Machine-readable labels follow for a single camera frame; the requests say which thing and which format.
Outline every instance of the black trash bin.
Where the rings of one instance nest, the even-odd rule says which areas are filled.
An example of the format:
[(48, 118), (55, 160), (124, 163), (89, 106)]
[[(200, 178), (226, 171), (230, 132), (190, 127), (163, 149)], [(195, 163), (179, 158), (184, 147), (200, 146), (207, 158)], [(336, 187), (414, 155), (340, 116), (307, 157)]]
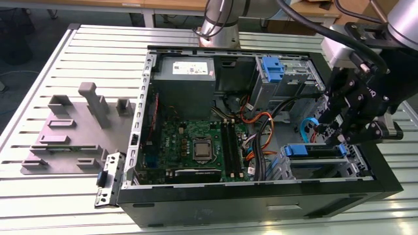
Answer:
[(20, 65), (32, 58), (25, 35), (35, 31), (32, 21), (21, 8), (0, 8), (0, 58)]

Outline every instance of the blue plastic latch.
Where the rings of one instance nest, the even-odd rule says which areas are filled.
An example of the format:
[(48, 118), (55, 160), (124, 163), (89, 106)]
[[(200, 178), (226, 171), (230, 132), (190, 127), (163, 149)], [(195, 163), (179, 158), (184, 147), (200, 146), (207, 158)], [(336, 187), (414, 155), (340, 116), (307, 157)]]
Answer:
[(263, 68), (268, 82), (280, 82), (284, 75), (284, 66), (278, 57), (263, 56)]
[(291, 144), (288, 147), (292, 150), (294, 155), (296, 155), (296, 156), (306, 156), (307, 155), (307, 150), (306, 150), (304, 145)]
[(338, 147), (339, 147), (340, 155), (342, 155), (342, 156), (346, 156), (346, 155), (347, 155), (346, 146), (344, 146), (343, 144), (340, 144)]
[(286, 146), (284, 147), (284, 153), (286, 153), (286, 156), (291, 156), (292, 155), (292, 152), (290, 150), (290, 148)]

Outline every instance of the metal bracket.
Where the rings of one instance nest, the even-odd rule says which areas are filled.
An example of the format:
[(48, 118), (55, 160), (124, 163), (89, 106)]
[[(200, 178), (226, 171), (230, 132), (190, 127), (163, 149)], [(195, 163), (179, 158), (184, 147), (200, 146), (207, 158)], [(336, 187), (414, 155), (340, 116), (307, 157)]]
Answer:
[(395, 129), (394, 124), (393, 124), (391, 114), (388, 112), (386, 112), (383, 114), (383, 116), (378, 117), (378, 121), (380, 121), (384, 124), (387, 131), (388, 131), (388, 135), (395, 136), (397, 135), (397, 129)]
[(99, 190), (93, 205), (96, 209), (119, 207), (117, 195), (121, 186), (124, 159), (125, 154), (120, 152), (107, 156), (104, 168), (97, 175)]

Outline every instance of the green circuit board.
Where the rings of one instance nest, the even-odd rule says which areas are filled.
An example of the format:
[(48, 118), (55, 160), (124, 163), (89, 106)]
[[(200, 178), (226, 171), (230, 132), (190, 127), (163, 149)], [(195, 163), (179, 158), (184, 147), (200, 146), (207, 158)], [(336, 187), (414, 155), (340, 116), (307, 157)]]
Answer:
[[(163, 123), (160, 148), (155, 159), (156, 166), (140, 170), (147, 171), (148, 184), (164, 183), (165, 169), (187, 168), (222, 170), (223, 182), (248, 180), (247, 174), (243, 174), (243, 177), (226, 175), (220, 124), (219, 121), (167, 121)], [(246, 131), (244, 124), (235, 124), (238, 141), (242, 140)], [(211, 141), (212, 157), (210, 161), (198, 162), (194, 160), (194, 140), (196, 139)]]

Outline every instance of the sticker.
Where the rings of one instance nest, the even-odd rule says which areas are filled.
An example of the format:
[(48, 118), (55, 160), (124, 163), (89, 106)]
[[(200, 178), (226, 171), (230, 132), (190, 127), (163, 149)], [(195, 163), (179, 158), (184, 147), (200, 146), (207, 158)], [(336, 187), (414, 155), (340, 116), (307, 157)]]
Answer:
[(140, 4), (135, 4), (135, 3), (123, 3), (123, 6), (141, 6)]
[(207, 75), (208, 64), (207, 62), (173, 62), (172, 74)]
[(248, 175), (255, 175), (255, 168), (248, 167)]
[(254, 106), (250, 103), (246, 104), (246, 107), (247, 107), (248, 110), (254, 109)]

